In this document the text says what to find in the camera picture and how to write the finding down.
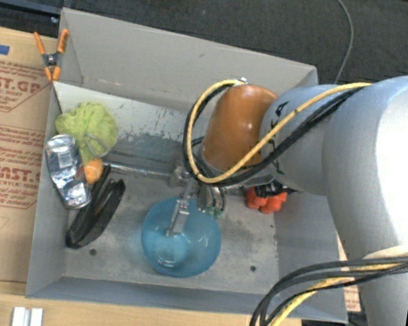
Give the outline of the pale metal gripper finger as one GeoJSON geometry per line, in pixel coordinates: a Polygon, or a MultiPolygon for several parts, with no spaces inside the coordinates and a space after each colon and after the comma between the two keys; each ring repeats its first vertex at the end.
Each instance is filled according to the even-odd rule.
{"type": "Polygon", "coordinates": [[[105,163],[111,166],[111,169],[113,169],[114,172],[119,174],[161,180],[171,187],[183,185],[187,179],[186,174],[184,174],[178,167],[169,168],[166,165],[129,161],[115,156],[107,157],[105,163]]]}
{"type": "Polygon", "coordinates": [[[166,232],[167,236],[179,235],[184,231],[184,227],[190,216],[189,199],[179,198],[174,204],[170,224],[166,232]]]}

